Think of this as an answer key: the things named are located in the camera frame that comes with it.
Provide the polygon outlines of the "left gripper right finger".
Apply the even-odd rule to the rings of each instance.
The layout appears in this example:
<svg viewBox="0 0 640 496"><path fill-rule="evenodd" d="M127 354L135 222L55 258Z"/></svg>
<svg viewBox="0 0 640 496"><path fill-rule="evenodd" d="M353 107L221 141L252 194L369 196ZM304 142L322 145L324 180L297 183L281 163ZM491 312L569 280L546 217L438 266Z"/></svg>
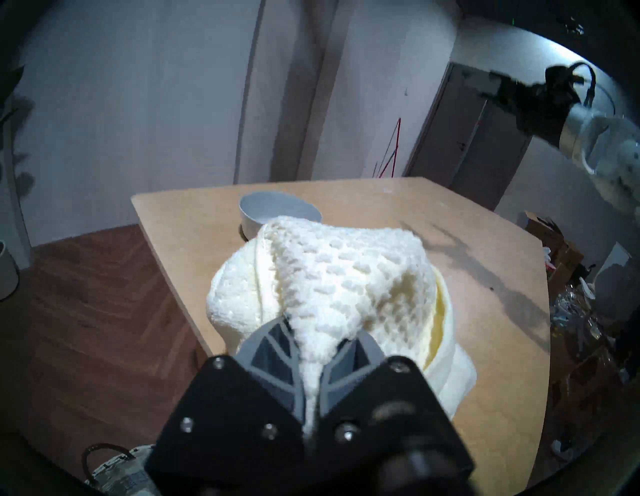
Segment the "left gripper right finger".
<svg viewBox="0 0 640 496"><path fill-rule="evenodd" d="M385 354L373 337L344 339L333 358L322 368L318 395L319 417L326 417L384 361Z"/></svg>

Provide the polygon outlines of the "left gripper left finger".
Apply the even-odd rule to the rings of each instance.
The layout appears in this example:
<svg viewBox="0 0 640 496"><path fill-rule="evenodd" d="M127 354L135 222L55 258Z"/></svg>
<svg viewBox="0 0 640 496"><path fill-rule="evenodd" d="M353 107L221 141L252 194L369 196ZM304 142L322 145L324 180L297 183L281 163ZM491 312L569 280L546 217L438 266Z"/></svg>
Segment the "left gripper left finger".
<svg viewBox="0 0 640 496"><path fill-rule="evenodd" d="M286 316L279 316L251 333L238 346L235 361L299 423L304 423L300 350Z"/></svg>

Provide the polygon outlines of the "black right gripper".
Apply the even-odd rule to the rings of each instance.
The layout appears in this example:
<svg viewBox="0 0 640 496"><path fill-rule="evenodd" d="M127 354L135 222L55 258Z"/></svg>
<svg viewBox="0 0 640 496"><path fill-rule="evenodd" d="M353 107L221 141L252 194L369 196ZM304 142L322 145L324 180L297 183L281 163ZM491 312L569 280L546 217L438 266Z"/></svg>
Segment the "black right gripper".
<svg viewBox="0 0 640 496"><path fill-rule="evenodd" d="M519 131L559 149L570 110L581 103L574 88L583 84L583 77L574 74L577 67L549 66L545 81L535 84L498 72L463 69L463 84L481 98L496 101L500 97L500 108L515 117Z"/></svg>

